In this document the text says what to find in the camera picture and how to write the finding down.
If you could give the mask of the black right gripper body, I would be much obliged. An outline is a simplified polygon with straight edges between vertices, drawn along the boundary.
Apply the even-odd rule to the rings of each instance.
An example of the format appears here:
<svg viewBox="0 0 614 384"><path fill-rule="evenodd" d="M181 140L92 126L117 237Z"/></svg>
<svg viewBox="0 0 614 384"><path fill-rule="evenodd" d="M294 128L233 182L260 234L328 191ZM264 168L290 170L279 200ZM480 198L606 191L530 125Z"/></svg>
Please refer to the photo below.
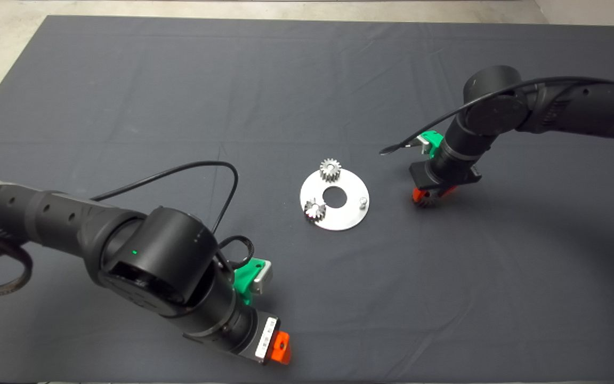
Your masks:
<svg viewBox="0 0 614 384"><path fill-rule="evenodd" d="M445 141L434 152L433 158L410 165L410 173L419 190L446 190L451 187L474 184L482 175L475 167L482 153L468 155L454 150Z"/></svg>

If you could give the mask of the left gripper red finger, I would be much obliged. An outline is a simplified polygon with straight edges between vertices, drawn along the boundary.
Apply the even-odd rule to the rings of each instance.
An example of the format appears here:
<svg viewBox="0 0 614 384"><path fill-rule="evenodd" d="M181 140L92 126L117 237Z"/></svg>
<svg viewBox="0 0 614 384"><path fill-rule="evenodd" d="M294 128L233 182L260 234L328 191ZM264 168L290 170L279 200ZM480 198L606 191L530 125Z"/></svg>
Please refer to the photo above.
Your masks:
<svg viewBox="0 0 614 384"><path fill-rule="evenodd" d="M287 332L278 331L271 347L271 360L282 365L290 364L292 360L292 348L290 347L290 335Z"/></svg>

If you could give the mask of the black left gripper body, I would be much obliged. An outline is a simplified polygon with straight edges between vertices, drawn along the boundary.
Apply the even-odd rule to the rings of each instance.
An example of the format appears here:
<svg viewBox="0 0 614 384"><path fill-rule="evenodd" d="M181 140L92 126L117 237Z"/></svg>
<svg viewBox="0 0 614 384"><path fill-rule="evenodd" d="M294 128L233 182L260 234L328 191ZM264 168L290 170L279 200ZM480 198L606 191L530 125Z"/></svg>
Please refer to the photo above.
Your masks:
<svg viewBox="0 0 614 384"><path fill-rule="evenodd" d="M236 309L221 328L216 347L258 364L270 362L271 350L281 320L278 316L254 308Z"/></svg>

